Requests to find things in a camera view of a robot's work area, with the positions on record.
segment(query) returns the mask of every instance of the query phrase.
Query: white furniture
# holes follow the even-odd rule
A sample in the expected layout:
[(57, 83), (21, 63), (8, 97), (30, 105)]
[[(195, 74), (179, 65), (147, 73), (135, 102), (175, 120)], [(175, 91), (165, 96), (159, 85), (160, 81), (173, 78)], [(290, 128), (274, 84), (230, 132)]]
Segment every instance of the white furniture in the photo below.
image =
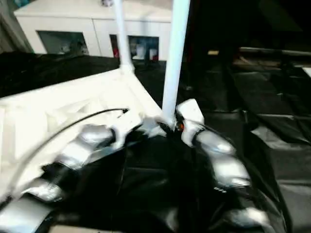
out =
[[(122, 5), (127, 34), (156, 37), (159, 60), (167, 60), (172, 0), (123, 0)], [(43, 36), (48, 38), (47, 32), (72, 32), (83, 35), (89, 55), (114, 55), (110, 40), (110, 35), (117, 34), (113, 6), (104, 7), (100, 0), (36, 0), (15, 15), (35, 53), (49, 52), (47, 43), (62, 46), (57, 34), (42, 41)]]

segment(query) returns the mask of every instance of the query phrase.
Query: black tarp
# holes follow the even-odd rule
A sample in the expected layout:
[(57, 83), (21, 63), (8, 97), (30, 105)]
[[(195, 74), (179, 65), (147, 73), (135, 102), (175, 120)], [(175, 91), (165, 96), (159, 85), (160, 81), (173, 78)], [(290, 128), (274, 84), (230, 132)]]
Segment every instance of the black tarp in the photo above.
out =
[[(3, 97), (114, 69), (118, 61), (12, 53), (0, 56), (0, 66)], [(165, 64), (135, 67), (161, 105)], [(292, 67), (197, 70), (182, 69), (178, 102), (196, 98), (205, 123), (232, 140), (277, 233), (311, 232), (310, 77)], [(142, 145), (93, 165), (85, 188), (92, 197), (83, 193), (79, 205), (69, 205), (84, 210), (78, 222), (128, 232), (228, 232), (207, 230), (226, 197), (207, 188), (208, 172), (193, 168), (190, 149), (175, 137)]]

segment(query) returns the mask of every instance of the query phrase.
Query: black wire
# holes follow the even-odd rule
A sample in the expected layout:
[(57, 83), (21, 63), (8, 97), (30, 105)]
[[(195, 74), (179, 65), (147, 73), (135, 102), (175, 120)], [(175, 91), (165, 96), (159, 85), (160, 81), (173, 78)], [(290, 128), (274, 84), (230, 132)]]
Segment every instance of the black wire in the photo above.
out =
[(56, 133), (54, 133), (51, 137), (49, 137), (46, 141), (44, 141), (38, 148), (36, 148), (31, 154), (29, 154), (25, 160), (21, 163), (20, 167), (18, 168), (18, 170), (15, 172), (13, 178), (11, 179), (9, 185), (8, 185), (8, 193), (7, 195), (11, 195), (13, 190), (15, 189), (15, 186), (17, 184), (17, 181), (19, 180), (21, 174), (23, 173), (23, 171), (25, 170), (26, 165), (37, 155), (37, 153), (43, 148), (45, 147), (50, 141), (52, 141), (55, 137), (57, 137), (60, 133), (62, 133), (63, 131), (67, 130), (68, 128), (70, 128), (71, 126), (85, 120), (88, 118), (91, 118), (95, 115), (99, 115), (102, 113), (107, 113), (107, 112), (112, 112), (112, 111), (123, 111), (123, 113), (126, 113), (128, 111), (127, 108), (112, 108), (112, 109), (105, 109), (93, 114), (90, 114), (88, 116), (85, 116), (71, 124), (69, 124), (68, 126), (60, 129), (59, 131), (57, 131)]

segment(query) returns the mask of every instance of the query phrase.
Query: white vertical rod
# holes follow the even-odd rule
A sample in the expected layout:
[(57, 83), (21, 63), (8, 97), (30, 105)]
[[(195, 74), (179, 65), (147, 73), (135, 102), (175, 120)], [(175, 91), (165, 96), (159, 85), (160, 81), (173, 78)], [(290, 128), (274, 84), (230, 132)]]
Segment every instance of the white vertical rod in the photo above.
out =
[(169, 59), (166, 64), (162, 110), (168, 121), (173, 121), (190, 0), (174, 0)]
[(123, 18), (122, 0), (114, 0), (114, 11), (118, 27), (118, 48), (120, 56), (120, 68), (122, 71), (133, 71), (134, 66), (130, 56), (129, 42), (125, 30), (125, 23)]

